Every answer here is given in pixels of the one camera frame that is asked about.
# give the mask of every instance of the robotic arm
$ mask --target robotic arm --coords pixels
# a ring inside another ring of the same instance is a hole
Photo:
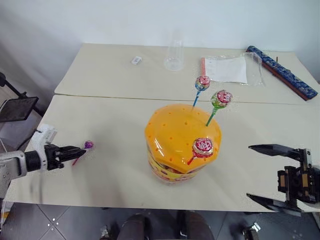
[[[247,193],[249,198],[269,210],[295,216],[303,212],[297,200],[311,205],[320,203],[320,169],[313,166],[310,149],[294,149],[278,144],[252,145],[249,148],[261,154],[288,157],[300,163],[299,167],[285,166],[284,170],[277,173],[278,191],[285,193],[285,201]]]
[[[79,147],[58,147],[51,144],[56,133],[52,126],[42,124],[31,138],[33,151],[0,153],[0,203],[5,198],[12,180],[35,170],[61,169],[64,167],[63,162],[77,159],[86,153],[86,150]]]

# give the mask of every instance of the lollipop wrapper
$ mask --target lollipop wrapper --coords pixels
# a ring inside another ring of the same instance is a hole
[[[212,98],[212,105],[217,109],[225,108],[232,100],[232,94],[226,90],[216,92]]]
[[[204,91],[210,86],[210,77],[208,76],[200,76],[195,80],[195,88],[198,91]]]
[[[208,158],[214,154],[213,144],[210,138],[198,138],[192,145],[193,156],[196,158]]]

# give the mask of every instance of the table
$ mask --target table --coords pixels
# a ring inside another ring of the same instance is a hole
[[[244,50],[194,48],[184,49],[185,66],[181,71],[164,67],[166,47],[83,44],[65,77],[55,89],[56,94],[91,97],[193,101],[195,80],[201,75],[201,58],[206,56],[238,56]],[[319,85],[293,52],[267,51],[319,92]],[[142,57],[138,65],[131,64]],[[262,68],[265,87],[239,83],[211,84],[199,101],[209,101],[217,90],[226,89],[234,102],[317,105],[316,98],[305,102],[288,86]]]
[[[223,134],[218,158],[190,181],[166,185],[148,165],[144,128],[156,109],[173,103],[192,101],[54,96],[41,121],[58,130],[53,144],[81,146],[92,140],[95,150],[75,166],[66,162],[63,169],[30,172],[12,181],[6,199],[52,205],[267,212],[246,193],[284,201],[285,194],[277,189],[277,171],[298,163],[259,154],[248,146],[277,143],[310,148],[313,160],[319,160],[318,106],[233,102],[216,114]],[[209,102],[197,106],[212,110]],[[37,187],[41,178],[42,197]],[[320,211],[301,202],[298,206]]]

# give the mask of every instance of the white paper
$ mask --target white paper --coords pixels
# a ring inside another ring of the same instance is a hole
[[[205,75],[217,82],[247,84],[246,60],[244,56],[230,59],[204,59]]]

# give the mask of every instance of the green lollipop stick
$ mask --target green lollipop stick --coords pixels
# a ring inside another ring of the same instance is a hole
[[[211,103],[213,105],[213,110],[211,113],[211,116],[209,117],[208,122],[205,126],[209,126],[212,118],[217,113],[218,109],[224,109],[232,99],[232,94],[227,92],[226,90],[217,91],[212,97],[211,97]]]

